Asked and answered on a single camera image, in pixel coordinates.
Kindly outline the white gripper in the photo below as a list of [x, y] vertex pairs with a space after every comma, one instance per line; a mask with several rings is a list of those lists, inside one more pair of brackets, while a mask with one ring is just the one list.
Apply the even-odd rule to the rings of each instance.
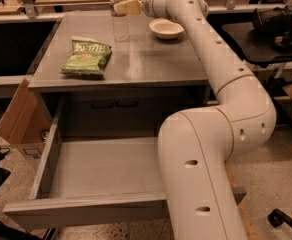
[[119, 14], [139, 15], [142, 10], [152, 18], [168, 18], [167, 0], [125, 0], [114, 5], [114, 10]]

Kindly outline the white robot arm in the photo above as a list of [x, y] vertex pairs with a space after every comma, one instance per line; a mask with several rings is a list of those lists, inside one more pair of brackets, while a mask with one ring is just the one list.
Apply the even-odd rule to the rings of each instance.
[[276, 122], [270, 96], [207, 22], [203, 0], [127, 0], [114, 9], [180, 24], [218, 101], [174, 113], [159, 131], [159, 166], [175, 240], [248, 240], [225, 162], [269, 139]]

